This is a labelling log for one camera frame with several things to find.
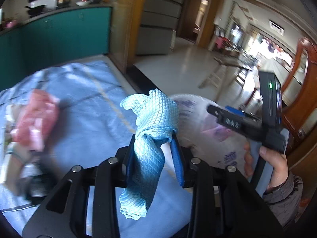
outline jacket cuff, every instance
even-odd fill
[[[294,189],[294,175],[288,172],[288,178],[280,186],[276,187],[269,194],[263,194],[263,200],[266,203],[277,203],[287,198]]]

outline silver screw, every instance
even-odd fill
[[[72,167],[72,171],[74,173],[78,173],[80,170],[82,170],[82,166],[80,166],[80,165],[76,165],[76,166]]]
[[[235,166],[228,166],[227,169],[231,173],[234,173],[237,170],[237,168]]]
[[[198,164],[200,163],[200,159],[197,158],[197,157],[193,157],[193,158],[191,159],[191,162],[192,162],[194,165],[198,165]]]
[[[108,162],[109,162],[109,164],[116,164],[116,163],[118,163],[118,158],[116,158],[116,157],[110,157],[110,158],[108,159]]]

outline gray sleeve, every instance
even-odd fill
[[[287,228],[298,211],[302,197],[303,181],[299,176],[289,172],[287,180],[269,194],[263,195],[263,200],[280,222],[281,226]]]

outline human hand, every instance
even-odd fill
[[[253,157],[250,153],[250,143],[247,142],[244,145],[244,149],[246,150],[244,155],[245,165],[245,177],[249,178],[253,175],[252,162]],[[288,178],[288,167],[287,160],[284,154],[278,153],[274,150],[268,149],[266,147],[260,148],[260,156],[267,161],[271,166],[273,166],[273,173],[266,189],[266,192],[272,191],[275,187],[283,184]]]

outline light blue mesh cloth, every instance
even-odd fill
[[[132,180],[120,195],[120,212],[126,218],[145,217],[158,185],[165,157],[161,145],[177,131],[177,104],[158,89],[150,96],[134,94],[121,101],[124,109],[137,115]]]

